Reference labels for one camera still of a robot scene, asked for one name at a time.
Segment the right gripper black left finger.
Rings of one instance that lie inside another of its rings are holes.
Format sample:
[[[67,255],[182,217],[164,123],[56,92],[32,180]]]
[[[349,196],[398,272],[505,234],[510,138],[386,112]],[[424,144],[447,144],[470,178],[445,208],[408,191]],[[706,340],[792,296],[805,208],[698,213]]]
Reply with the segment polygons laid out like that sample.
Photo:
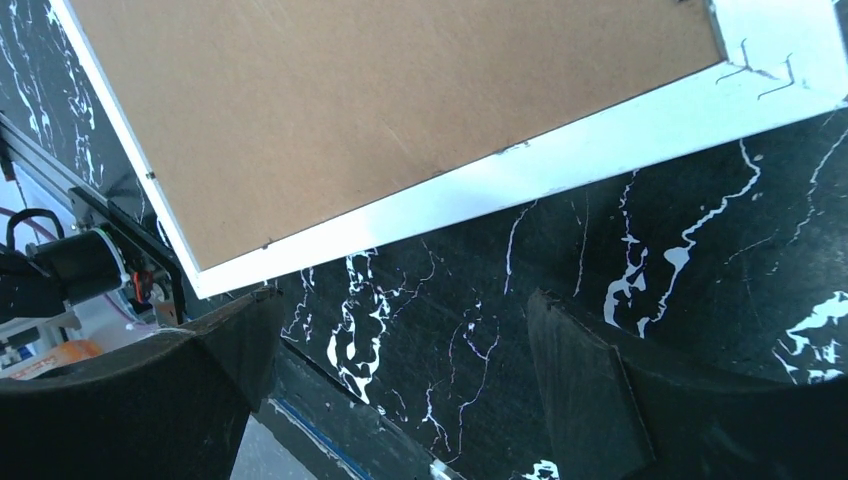
[[[178,328],[1,382],[5,479],[226,479],[271,390],[284,296],[266,286]]]

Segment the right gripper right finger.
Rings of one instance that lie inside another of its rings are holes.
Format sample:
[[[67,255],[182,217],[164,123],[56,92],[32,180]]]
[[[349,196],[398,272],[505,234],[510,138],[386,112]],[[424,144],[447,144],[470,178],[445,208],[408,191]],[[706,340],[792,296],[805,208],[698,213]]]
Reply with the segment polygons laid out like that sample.
[[[528,338],[555,464],[573,479],[843,479],[847,382],[703,364],[543,290]]]

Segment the white picture frame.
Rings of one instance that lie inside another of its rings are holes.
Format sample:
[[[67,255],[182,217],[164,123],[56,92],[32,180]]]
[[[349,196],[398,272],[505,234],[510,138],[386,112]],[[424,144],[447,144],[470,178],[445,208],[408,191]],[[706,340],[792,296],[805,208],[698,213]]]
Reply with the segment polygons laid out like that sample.
[[[449,226],[840,108],[847,54],[831,1],[701,1],[720,61],[202,269],[71,10],[64,28],[201,298]]]

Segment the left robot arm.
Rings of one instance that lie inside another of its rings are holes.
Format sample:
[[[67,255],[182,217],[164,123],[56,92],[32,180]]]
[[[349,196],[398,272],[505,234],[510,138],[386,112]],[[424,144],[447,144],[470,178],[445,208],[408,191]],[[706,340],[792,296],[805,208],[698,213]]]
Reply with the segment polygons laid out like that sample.
[[[122,287],[129,274],[111,237],[100,229],[32,245],[1,247],[1,321],[50,318]]]

